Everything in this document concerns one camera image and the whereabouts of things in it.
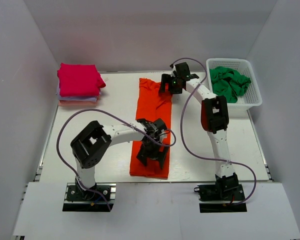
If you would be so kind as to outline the orange t-shirt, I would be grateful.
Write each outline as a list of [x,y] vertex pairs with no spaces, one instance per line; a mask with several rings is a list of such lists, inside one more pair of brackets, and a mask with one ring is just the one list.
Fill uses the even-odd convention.
[[[139,96],[136,108],[136,119],[155,121],[162,119],[166,126],[171,128],[172,95],[168,92],[159,93],[160,83],[148,78],[139,79]],[[170,154],[167,153],[163,168],[158,161],[148,160],[144,166],[138,159],[141,142],[132,143],[129,174],[134,177],[158,178],[166,180],[170,170]]]

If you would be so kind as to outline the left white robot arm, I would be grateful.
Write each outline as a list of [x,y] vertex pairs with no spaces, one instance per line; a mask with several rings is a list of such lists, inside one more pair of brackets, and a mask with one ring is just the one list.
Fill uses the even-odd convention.
[[101,161],[107,149],[118,144],[133,141],[132,158],[143,167],[150,161],[164,167],[168,155],[168,143],[164,143],[170,129],[158,118],[155,121],[144,118],[120,125],[101,125],[97,120],[90,122],[70,143],[76,160],[78,178],[75,186],[84,200],[93,199],[98,189],[95,180],[95,166]]

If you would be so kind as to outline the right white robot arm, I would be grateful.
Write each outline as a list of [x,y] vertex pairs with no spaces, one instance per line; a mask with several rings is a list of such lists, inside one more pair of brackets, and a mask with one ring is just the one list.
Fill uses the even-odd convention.
[[171,74],[162,74],[159,93],[181,94],[183,90],[190,93],[201,104],[200,122],[207,132],[214,154],[215,187],[213,194],[226,200],[233,199],[239,187],[238,176],[231,163],[227,142],[229,112],[227,100],[218,96],[199,81],[197,74],[191,74],[186,62],[171,64]]

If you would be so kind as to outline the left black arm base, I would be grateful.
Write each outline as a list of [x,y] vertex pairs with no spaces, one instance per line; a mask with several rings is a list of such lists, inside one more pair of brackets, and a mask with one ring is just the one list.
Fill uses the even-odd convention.
[[82,190],[75,183],[68,183],[65,190],[63,201],[63,212],[85,212],[85,213],[109,213],[115,203],[116,184],[101,183],[97,184],[94,190],[99,191],[103,197],[95,192]]

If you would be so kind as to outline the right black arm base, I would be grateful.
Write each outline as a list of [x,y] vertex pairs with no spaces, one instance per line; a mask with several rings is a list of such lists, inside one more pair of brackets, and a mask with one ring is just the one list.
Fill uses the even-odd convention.
[[215,184],[197,185],[193,191],[198,194],[200,213],[246,213],[246,203],[237,204],[245,199],[243,186],[220,193]]

